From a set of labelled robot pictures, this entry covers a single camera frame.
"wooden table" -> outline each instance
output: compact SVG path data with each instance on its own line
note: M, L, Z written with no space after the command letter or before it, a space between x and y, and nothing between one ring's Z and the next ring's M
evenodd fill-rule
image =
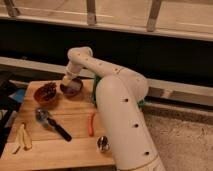
M49 112L69 132L73 139L65 141L55 131L44 129L35 119L35 109L39 107L33 99L35 90L42 86L43 81L31 82L26 91L24 102L12 126L12 130L0 159L0 170L39 170L51 168L72 168L113 165L111 153L100 153L96 142L98 137L105 135L99 114L91 103L92 80L84 80L82 92L73 98L65 98L59 90L55 104L48 107ZM87 132L88 117L95 112L94 137ZM25 122L32 139L33 147L28 151L19 150L12 154L17 130Z

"black wall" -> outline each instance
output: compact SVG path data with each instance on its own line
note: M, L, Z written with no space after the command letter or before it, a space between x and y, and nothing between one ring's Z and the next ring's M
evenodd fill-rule
M149 78L213 86L213 42L0 20L0 56L66 65L76 46Z

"metal spoon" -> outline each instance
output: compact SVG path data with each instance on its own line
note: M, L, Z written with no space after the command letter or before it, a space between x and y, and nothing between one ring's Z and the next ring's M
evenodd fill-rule
M71 141L72 137L51 117L50 113L43 108L35 110L36 120L41 124L50 124L66 140Z

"banana peel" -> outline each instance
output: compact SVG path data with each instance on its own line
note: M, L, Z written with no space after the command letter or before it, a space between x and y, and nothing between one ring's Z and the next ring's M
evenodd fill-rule
M12 153L16 154L20 148L24 150L29 150L32 148L32 140L26 130L25 123L22 123L18 129Z

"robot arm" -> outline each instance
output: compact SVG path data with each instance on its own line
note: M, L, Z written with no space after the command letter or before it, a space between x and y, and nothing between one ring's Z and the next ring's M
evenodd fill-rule
M93 58L88 47L70 49L68 57L66 77L70 80L83 67L102 77L96 89L97 108L118 170L164 171L137 105L148 92L146 78L128 68Z

